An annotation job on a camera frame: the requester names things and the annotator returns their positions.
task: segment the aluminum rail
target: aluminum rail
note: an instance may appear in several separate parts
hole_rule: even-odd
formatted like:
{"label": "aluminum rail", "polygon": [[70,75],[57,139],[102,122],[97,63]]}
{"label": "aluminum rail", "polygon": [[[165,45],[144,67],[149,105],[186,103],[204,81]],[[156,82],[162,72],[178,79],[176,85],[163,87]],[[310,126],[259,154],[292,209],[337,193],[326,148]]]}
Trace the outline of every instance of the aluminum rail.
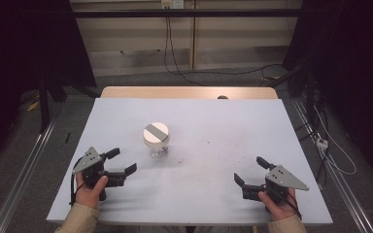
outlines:
{"label": "aluminum rail", "polygon": [[[305,124],[308,133],[312,133],[313,129],[308,122],[308,118],[305,116],[306,109],[305,106],[302,104],[302,101],[293,99],[293,104],[295,106],[295,109],[298,111],[302,122]],[[320,151],[320,157],[321,159],[324,158],[324,154],[322,151]],[[335,161],[330,153],[328,154],[328,159],[331,159],[331,161],[335,164]],[[373,226],[367,213],[359,203],[358,199],[354,195],[342,173],[339,172],[337,169],[334,169],[327,161],[325,161],[325,165],[327,168],[327,172],[334,181],[342,199],[344,200],[348,210],[350,211],[351,216],[356,222],[356,226],[359,229],[359,232],[373,233]]]}
{"label": "aluminum rail", "polygon": [[48,139],[51,136],[51,132],[53,131],[53,127],[58,119],[61,111],[62,106],[57,106],[54,111],[53,119],[51,120],[50,124],[48,125],[47,129],[38,136],[38,139],[35,143],[34,148],[29,153],[29,156],[23,165],[23,168],[17,177],[17,181],[14,183],[8,197],[6,198],[3,206],[0,209],[0,233],[3,233],[7,230],[8,225],[12,219],[12,216],[17,209],[17,204],[19,203],[24,190],[26,189],[29,180],[32,177],[32,174],[35,170],[35,167],[41,157],[41,154],[44,151],[45,145],[47,144]]}

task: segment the human hand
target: human hand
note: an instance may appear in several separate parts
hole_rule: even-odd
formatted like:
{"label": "human hand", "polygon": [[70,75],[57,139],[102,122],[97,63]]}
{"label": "human hand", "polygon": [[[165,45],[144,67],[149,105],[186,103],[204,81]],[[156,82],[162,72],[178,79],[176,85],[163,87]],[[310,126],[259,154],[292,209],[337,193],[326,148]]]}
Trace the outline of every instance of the human hand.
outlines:
{"label": "human hand", "polygon": [[77,173],[77,196],[76,200],[78,203],[88,206],[93,209],[98,208],[99,194],[104,189],[108,182],[107,176],[102,176],[101,179],[96,183],[94,188],[90,188],[85,184],[84,176],[82,172]]}
{"label": "human hand", "polygon": [[[288,188],[288,197],[287,200],[293,205],[296,206],[296,199],[295,199],[295,189],[292,187]],[[282,201],[278,205],[275,204],[271,198],[263,191],[258,193],[259,199],[265,204],[266,208],[268,208],[269,212],[271,213],[272,220],[282,220],[289,216],[296,215],[296,211],[287,203]]]}

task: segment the white table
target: white table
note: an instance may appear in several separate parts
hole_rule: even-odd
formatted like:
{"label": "white table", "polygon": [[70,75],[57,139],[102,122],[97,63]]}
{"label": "white table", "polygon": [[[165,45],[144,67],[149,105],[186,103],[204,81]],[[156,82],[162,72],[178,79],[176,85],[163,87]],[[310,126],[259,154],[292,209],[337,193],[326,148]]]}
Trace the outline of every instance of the white table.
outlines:
{"label": "white table", "polygon": [[[154,121],[171,131],[169,155],[150,157],[143,129]],[[89,147],[120,148],[105,163],[110,172],[137,163],[123,187],[107,188],[99,222],[137,225],[255,225],[270,217],[264,205],[244,200],[233,180],[265,183],[262,156],[305,182],[297,191],[306,224],[332,219],[281,100],[97,99],[47,220],[62,222],[70,206],[72,166]]]}

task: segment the wall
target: wall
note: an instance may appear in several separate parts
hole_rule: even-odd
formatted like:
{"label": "wall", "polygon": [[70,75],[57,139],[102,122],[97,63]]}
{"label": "wall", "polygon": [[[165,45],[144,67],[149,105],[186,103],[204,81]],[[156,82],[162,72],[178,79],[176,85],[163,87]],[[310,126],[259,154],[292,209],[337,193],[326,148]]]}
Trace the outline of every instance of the wall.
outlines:
{"label": "wall", "polygon": [[[285,9],[300,8],[301,3],[301,0],[186,0],[185,7]],[[155,0],[71,0],[71,4],[74,10],[160,9],[160,1]],[[169,57],[167,65],[175,69],[169,42],[166,47],[165,18],[78,18],[77,22],[95,76],[164,71],[165,48]],[[180,69],[281,63],[295,24],[294,17],[171,18],[174,55]]]}

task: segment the wire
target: wire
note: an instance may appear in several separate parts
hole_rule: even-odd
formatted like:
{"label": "wire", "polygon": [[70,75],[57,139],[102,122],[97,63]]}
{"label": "wire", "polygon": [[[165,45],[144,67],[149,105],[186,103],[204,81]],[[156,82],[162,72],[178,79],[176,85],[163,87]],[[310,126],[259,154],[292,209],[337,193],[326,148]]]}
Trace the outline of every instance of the wire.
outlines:
{"label": "wire", "polygon": [[[323,98],[323,96],[322,96],[322,94],[320,92],[319,93],[314,93],[314,97],[316,95],[319,95],[320,97],[319,97],[318,101],[314,101],[314,104],[316,105],[316,108],[318,107],[318,111],[319,112],[323,112],[323,115],[325,116],[325,124],[323,124],[323,127],[325,127],[326,129],[328,129],[328,117],[326,116],[325,109],[323,108],[323,106],[324,106],[324,98]],[[319,128],[319,123],[320,123],[319,121],[315,122],[314,128],[311,129],[311,132],[308,135],[306,135],[305,137],[303,137],[301,139],[298,139],[298,140],[301,142],[302,140],[304,140],[304,139],[306,139],[306,138],[308,138],[310,136],[313,136],[313,139],[316,138],[317,136],[315,134],[316,134],[316,131]],[[294,128],[294,131],[297,131],[297,130],[301,129],[303,126],[306,126],[308,124],[311,124],[311,122],[307,118],[307,121],[303,125],[300,125],[300,126]],[[328,141],[328,136],[327,136],[326,133],[325,133],[324,138]],[[316,182],[317,183],[319,182],[319,179],[320,179],[320,176],[321,176],[321,173],[322,173],[322,170],[323,170],[324,177],[323,177],[322,187],[325,187],[326,186],[327,175],[326,175],[326,167],[324,166],[324,163],[326,161],[326,157],[328,156],[329,147],[325,151],[326,157],[324,157],[324,158],[321,157],[321,154],[320,154],[320,151],[319,151],[318,147],[315,147],[315,148],[317,150],[317,155],[319,156],[319,159],[321,161],[320,169],[319,169],[318,173],[316,174]]]}
{"label": "wire", "polygon": [[[168,40],[169,40],[169,43],[171,45],[172,58],[174,60],[177,72],[169,70],[167,62],[166,62],[166,54],[167,54],[167,51],[168,51]],[[165,69],[168,71],[168,73],[173,74],[173,75],[181,75],[184,80],[186,80],[186,81],[188,81],[190,83],[195,83],[195,84],[199,84],[199,85],[205,85],[205,84],[192,81],[192,80],[188,79],[187,77],[185,77],[185,75],[187,75],[187,74],[245,75],[245,74],[250,74],[250,73],[257,72],[257,71],[261,71],[262,72],[262,83],[261,84],[263,84],[263,82],[265,80],[265,77],[264,77],[264,74],[263,74],[263,70],[265,68],[272,67],[272,66],[281,66],[281,67],[283,66],[282,64],[275,63],[275,64],[265,65],[265,66],[263,66],[261,68],[253,69],[253,70],[250,70],[250,71],[243,71],[243,72],[218,72],[218,71],[188,71],[188,72],[181,72],[181,70],[178,67],[177,60],[175,58],[174,46],[173,46],[173,42],[172,42],[171,19],[169,17],[166,18],[166,42],[165,42],[165,52],[164,52],[164,64],[165,64]]]}
{"label": "wire", "polygon": [[[170,71],[168,69],[168,66],[166,64],[166,52],[168,51],[168,38],[170,40],[170,43],[171,43],[171,51],[172,51],[172,58],[174,59],[174,63],[175,63],[175,67],[177,68],[177,71],[178,73],[174,73],[172,71]],[[179,67],[178,67],[178,64],[177,64],[177,60],[175,59],[175,53],[174,53],[174,45],[172,44],[172,28],[171,28],[171,19],[169,17],[166,18],[166,43],[165,43],[165,55],[164,55],[164,62],[165,62],[165,68],[166,70],[171,73],[171,74],[174,74],[174,75],[181,75],[183,77],[184,80],[190,82],[190,83],[195,83],[195,84],[198,84],[198,85],[203,85],[205,86],[205,84],[203,83],[199,83],[199,82],[195,82],[195,81],[192,81],[190,79],[188,79],[187,77],[185,77],[185,75],[180,71]]]}
{"label": "wire", "polygon": [[[78,165],[78,163],[81,161],[81,157],[77,160],[77,162],[75,163],[75,165],[74,165],[74,169],[75,169],[75,167]],[[69,205],[71,205],[71,207],[74,205],[74,203],[75,203],[75,201],[76,201],[76,199],[75,199],[75,197],[76,197],[76,194],[77,194],[77,192],[74,192],[74,173],[72,173],[71,174],[71,202],[69,203]]]}
{"label": "wire", "polygon": [[305,88],[308,82],[308,75],[315,69],[314,65],[317,63],[316,60],[318,56],[320,56],[320,52],[324,52],[324,49],[330,44],[344,6],[344,1],[345,0],[342,1],[338,12],[332,14],[332,16],[325,20],[322,29],[317,33],[318,35],[314,39],[312,45],[309,46],[310,49],[306,50],[306,54],[299,60],[301,66],[300,74],[298,74],[297,77],[291,76],[288,79],[287,85],[291,95],[298,95],[299,91]]}
{"label": "wire", "polygon": [[333,161],[331,161],[327,154],[325,154],[325,152],[323,151],[323,149],[321,149],[322,151],[322,154],[323,156],[327,159],[328,163],[331,164],[333,167],[335,167],[339,172],[341,173],[344,173],[346,175],[353,175],[356,173],[356,165],[354,164],[353,160],[350,158],[350,156],[335,142],[335,140],[331,137],[331,135],[329,134],[329,132],[326,130],[323,122],[322,122],[322,118],[320,116],[320,113],[318,112],[317,108],[314,106],[314,109],[315,111],[317,112],[318,114],[318,118],[320,119],[320,122],[322,123],[322,127],[323,127],[323,130],[325,131],[326,135],[328,136],[328,138],[347,156],[347,158],[351,161],[351,163],[353,164],[354,166],[354,171],[353,172],[346,172],[344,170],[342,170],[341,168],[339,168]]}
{"label": "wire", "polygon": [[296,214],[299,216],[299,219],[302,220],[302,214],[299,212],[298,204],[292,195],[288,194],[292,198],[292,200],[294,200],[295,206],[292,205],[292,203],[290,203],[289,200],[287,200],[287,198],[284,198],[282,195],[280,195],[280,193],[275,191],[273,188],[267,187],[267,191],[271,191],[275,196],[279,197],[281,200],[287,203],[296,212]]}
{"label": "wire", "polygon": [[81,184],[81,185],[77,188],[77,190],[75,191],[75,194],[77,194],[78,190],[79,190],[81,187],[83,187],[85,184],[86,184],[86,183]]}

